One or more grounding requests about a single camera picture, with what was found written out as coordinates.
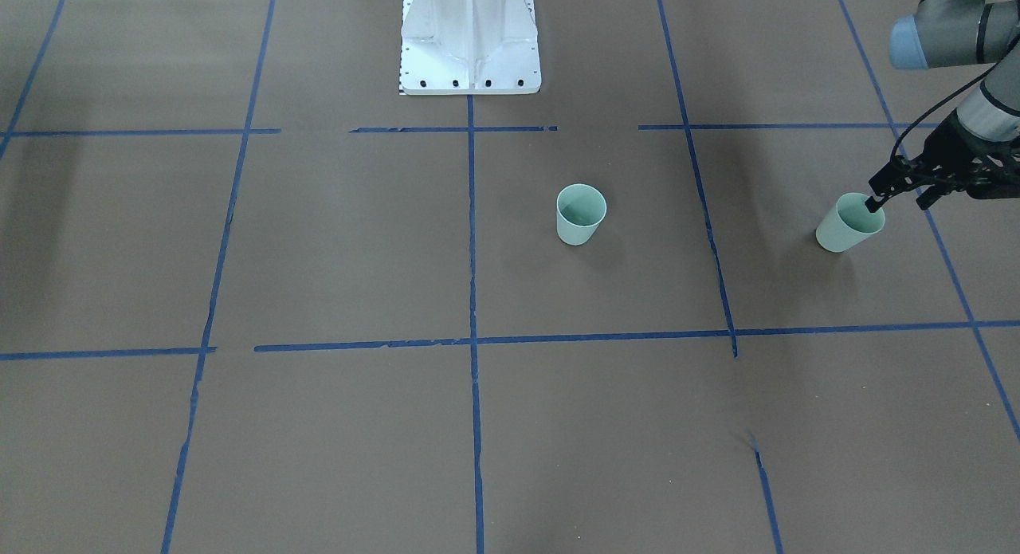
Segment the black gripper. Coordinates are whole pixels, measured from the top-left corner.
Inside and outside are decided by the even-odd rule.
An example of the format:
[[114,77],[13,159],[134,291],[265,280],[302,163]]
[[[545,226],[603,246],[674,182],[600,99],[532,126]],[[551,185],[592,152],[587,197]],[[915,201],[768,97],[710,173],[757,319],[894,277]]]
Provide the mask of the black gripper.
[[964,191],[973,199],[1019,198],[1018,136],[1008,141],[981,139],[952,113],[925,140],[923,169],[930,186],[913,159],[890,158],[868,181],[872,195],[865,208],[876,214],[892,197],[919,187],[925,187],[916,198],[921,211],[953,192]]

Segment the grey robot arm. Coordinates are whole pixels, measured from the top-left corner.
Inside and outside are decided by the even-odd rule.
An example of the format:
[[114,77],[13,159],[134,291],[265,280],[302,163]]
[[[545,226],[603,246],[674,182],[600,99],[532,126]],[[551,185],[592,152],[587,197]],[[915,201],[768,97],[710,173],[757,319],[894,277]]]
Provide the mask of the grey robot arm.
[[892,148],[889,161],[869,180],[868,211],[919,190],[925,211],[946,195],[975,199],[1018,197],[1018,0],[919,0],[889,38],[892,67],[924,70],[984,65],[955,93],[961,103],[926,137],[920,154]]

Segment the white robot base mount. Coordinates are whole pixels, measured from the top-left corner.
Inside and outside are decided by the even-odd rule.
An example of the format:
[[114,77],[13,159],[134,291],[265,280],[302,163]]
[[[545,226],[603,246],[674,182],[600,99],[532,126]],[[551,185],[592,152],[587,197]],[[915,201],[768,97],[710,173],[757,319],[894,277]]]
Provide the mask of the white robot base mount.
[[402,0],[398,90],[408,96],[536,94],[536,0]]

